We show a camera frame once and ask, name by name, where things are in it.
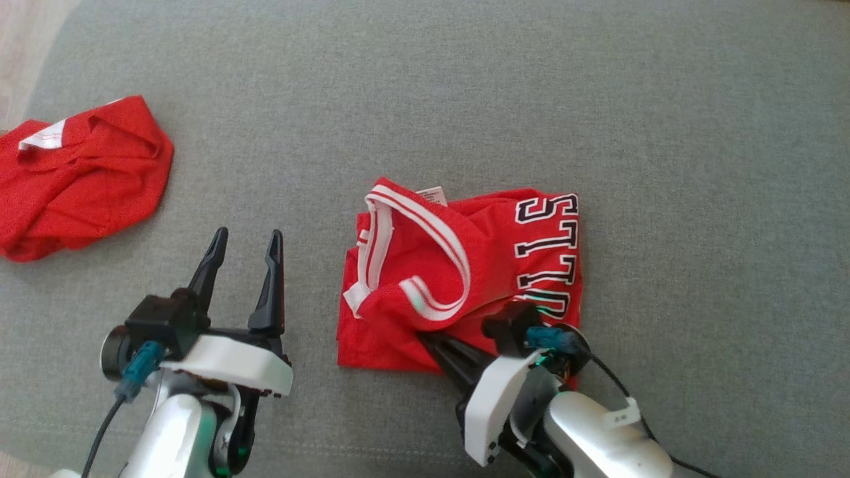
red basketball jersey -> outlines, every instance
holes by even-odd
[[[579,325],[575,194],[502,191],[447,206],[381,178],[357,217],[337,330],[339,365],[438,371],[416,331],[495,353],[482,319],[531,300],[546,322]]]

wooden floor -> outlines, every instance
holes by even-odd
[[[80,0],[0,0],[0,130],[21,124],[50,45]],[[68,468],[80,471],[85,457]],[[56,470],[0,450],[2,478],[46,478]]]

crumpled red shirt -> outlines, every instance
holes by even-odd
[[[0,254],[36,260],[148,218],[173,153],[141,96],[21,124],[0,137]]]

red fabric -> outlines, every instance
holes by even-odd
[[[578,327],[581,264],[575,195],[522,189],[446,207],[380,179],[366,201],[370,212],[358,215],[357,246],[345,260],[339,365],[438,372],[416,338],[418,330],[443,330],[495,353],[493,341],[481,333],[481,321],[510,300],[531,300],[545,322]],[[389,203],[391,225],[379,219]],[[383,256],[380,241],[370,239],[370,233],[378,237],[381,229],[391,234],[382,263],[376,259]],[[366,283],[359,296],[358,263],[364,257],[365,275],[373,273],[377,280]],[[461,299],[465,287],[460,305],[445,307]]]
[[[79,249],[149,217],[162,197],[174,148],[141,96],[0,137],[0,254],[26,262]],[[46,149],[19,143],[60,139]]]

white stripe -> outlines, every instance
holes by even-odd
[[[369,230],[366,233],[366,242],[357,244],[357,283],[361,287],[367,287],[369,281],[366,279],[366,265],[369,264],[369,249],[371,248],[372,238],[375,236],[375,208],[366,202],[369,206]]]
[[[64,129],[65,120],[51,124],[29,138],[20,141],[18,143],[18,150],[28,150],[32,146],[45,150],[58,150],[62,147],[62,131]]]
[[[357,310],[370,293],[371,290],[364,287],[360,282],[355,282],[347,291],[343,292],[343,298],[354,314],[355,319],[360,319],[360,314],[357,313]]]
[[[463,250],[463,245],[457,238],[457,235],[446,223],[426,208],[411,199],[392,191],[388,187],[378,185],[375,186],[372,191],[389,196],[392,199],[370,193],[366,196],[367,200],[371,199],[375,202],[384,202],[391,208],[402,213],[408,219],[417,223],[435,242],[440,245],[457,268],[463,283],[463,292],[458,300],[450,304],[442,304],[437,301],[421,277],[414,276],[399,284],[401,289],[407,295],[408,300],[410,300],[413,308],[422,317],[436,322],[452,318],[461,309],[469,296],[472,275],[472,271],[469,268],[469,260],[466,252]]]
[[[377,234],[373,237],[375,247],[371,250],[369,259],[369,282],[367,284],[371,290],[377,289],[377,285],[381,281],[383,261],[387,258],[389,242],[393,239],[393,211],[383,204],[376,204],[375,208],[377,210],[377,222],[372,221],[371,229],[377,228]]]

